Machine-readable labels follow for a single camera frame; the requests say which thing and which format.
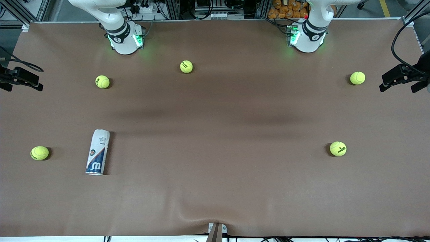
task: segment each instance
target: table surface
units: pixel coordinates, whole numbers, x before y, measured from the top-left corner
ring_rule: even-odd
[[[121,56],[96,24],[32,24],[15,54],[45,69],[44,90],[0,93],[0,236],[200,234],[214,221],[235,236],[429,235],[430,96],[378,88],[400,26],[333,21],[304,54],[264,21],[154,23],[145,49]],[[418,60],[411,28],[397,50]],[[111,131],[104,176],[84,174],[95,129]],[[327,152],[337,140],[343,157]],[[29,155],[40,145],[46,161]]]

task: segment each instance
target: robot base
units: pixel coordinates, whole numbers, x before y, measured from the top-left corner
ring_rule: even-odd
[[[130,25],[130,34],[124,38],[122,43],[111,42],[112,49],[116,50],[121,55],[129,55],[134,53],[137,49],[143,49],[145,41],[145,28],[141,25],[134,23],[133,21],[127,21]]]
[[[304,53],[316,51],[318,47],[323,44],[324,37],[326,36],[326,34],[324,34],[319,40],[311,41],[309,37],[303,33],[302,23],[294,23],[287,26],[287,33],[291,33],[290,36],[287,36],[288,45]]]

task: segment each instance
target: can label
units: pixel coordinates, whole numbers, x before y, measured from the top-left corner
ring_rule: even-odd
[[[85,174],[103,175],[109,145],[109,131],[95,130],[92,135]]]

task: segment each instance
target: yellow-green tennis ball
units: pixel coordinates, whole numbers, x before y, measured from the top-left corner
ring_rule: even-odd
[[[95,84],[102,89],[105,89],[109,86],[111,82],[109,81],[109,78],[107,76],[98,76],[95,79]]]
[[[36,161],[44,160],[48,155],[49,150],[44,146],[36,146],[30,152],[30,156]]]
[[[340,141],[333,142],[330,145],[330,152],[335,156],[343,156],[347,152],[347,146]]]
[[[366,75],[364,75],[364,73],[361,71],[354,72],[350,77],[350,81],[354,85],[360,85],[364,82],[364,80],[366,80]]]
[[[191,61],[183,61],[181,62],[181,71],[183,73],[190,73],[193,70],[193,64]]]

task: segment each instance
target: yellow floor stripe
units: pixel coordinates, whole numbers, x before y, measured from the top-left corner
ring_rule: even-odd
[[[384,16],[386,18],[389,18],[390,12],[388,11],[387,3],[385,2],[385,0],[379,0],[379,2],[381,3],[381,7],[382,7],[382,11],[384,12]]]

